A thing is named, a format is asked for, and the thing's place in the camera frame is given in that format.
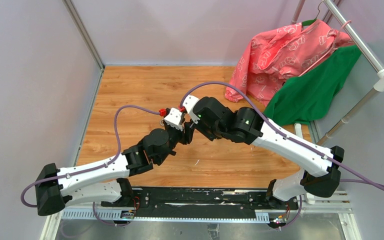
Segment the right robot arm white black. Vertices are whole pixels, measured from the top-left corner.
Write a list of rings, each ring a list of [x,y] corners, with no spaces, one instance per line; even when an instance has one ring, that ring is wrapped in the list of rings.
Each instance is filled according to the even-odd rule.
[[[342,161],[343,148],[318,146],[271,119],[264,120],[253,108],[231,111],[214,97],[199,99],[188,95],[182,105],[196,124],[196,130],[209,140],[226,139],[261,147],[299,165],[298,172],[269,183],[265,201],[270,208],[278,209],[291,198],[306,193],[329,198],[337,190],[341,172],[328,158]]]

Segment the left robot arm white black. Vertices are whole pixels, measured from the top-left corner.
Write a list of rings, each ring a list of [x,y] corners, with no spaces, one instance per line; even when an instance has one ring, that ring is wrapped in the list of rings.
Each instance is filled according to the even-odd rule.
[[[136,145],[94,163],[68,168],[45,165],[35,182],[37,214],[49,216],[70,205],[96,201],[129,206],[133,190],[128,178],[160,166],[176,154],[178,143],[190,144],[195,127],[187,122],[183,130],[168,125],[153,129]]]

